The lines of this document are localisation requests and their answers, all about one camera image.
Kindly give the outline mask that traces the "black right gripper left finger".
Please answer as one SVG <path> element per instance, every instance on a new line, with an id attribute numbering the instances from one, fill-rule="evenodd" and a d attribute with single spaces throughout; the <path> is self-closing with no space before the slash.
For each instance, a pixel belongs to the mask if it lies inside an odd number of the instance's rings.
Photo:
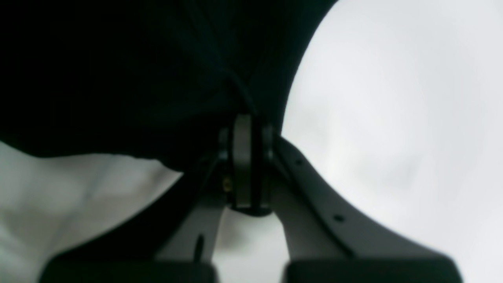
<path id="1" fill-rule="evenodd" d="M 237 115 L 153 204 L 104 235 L 54 256 L 41 283 L 217 283 L 211 259 L 226 207 L 254 210 L 253 118 Z"/>

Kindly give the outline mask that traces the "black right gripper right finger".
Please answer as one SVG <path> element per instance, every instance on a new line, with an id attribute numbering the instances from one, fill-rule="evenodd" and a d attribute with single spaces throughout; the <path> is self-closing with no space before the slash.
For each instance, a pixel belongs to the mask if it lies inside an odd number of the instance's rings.
<path id="1" fill-rule="evenodd" d="M 339 195 L 270 125 L 261 129 L 262 205 L 279 218 L 285 283 L 460 283 L 448 256 L 377 223 Z"/>

